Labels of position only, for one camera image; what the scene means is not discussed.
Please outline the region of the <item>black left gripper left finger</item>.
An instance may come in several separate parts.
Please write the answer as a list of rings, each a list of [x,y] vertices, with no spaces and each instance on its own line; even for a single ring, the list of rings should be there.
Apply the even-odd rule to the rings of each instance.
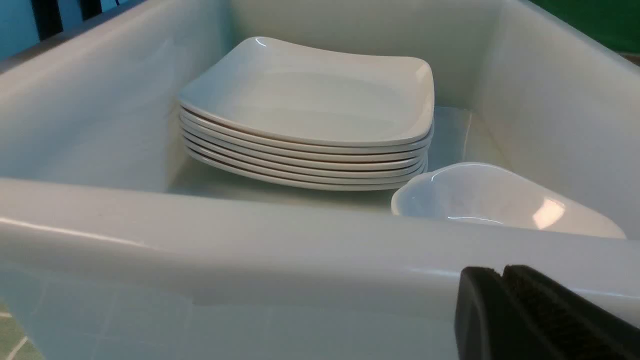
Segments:
[[[549,360],[535,322],[491,268],[462,269],[454,317],[460,360]]]

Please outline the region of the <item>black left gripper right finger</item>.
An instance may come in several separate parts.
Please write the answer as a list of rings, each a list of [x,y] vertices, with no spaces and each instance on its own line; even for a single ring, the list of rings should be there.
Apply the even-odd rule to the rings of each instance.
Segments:
[[[502,274],[528,319],[564,360],[637,360],[639,328],[527,265]]]

